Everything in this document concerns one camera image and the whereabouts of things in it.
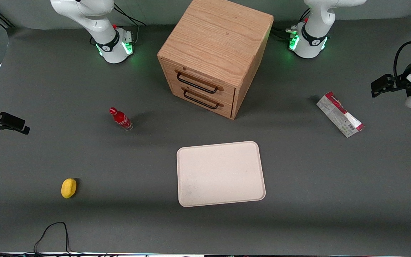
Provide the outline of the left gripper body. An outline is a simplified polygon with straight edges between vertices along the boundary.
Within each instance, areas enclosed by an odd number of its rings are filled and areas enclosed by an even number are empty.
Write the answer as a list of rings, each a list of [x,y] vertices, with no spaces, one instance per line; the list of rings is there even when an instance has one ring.
[[[411,74],[411,63],[404,69],[404,72],[400,75],[397,74],[397,68],[393,66],[393,74],[397,88],[405,89],[406,94],[411,94],[411,82],[407,78],[408,75]]]

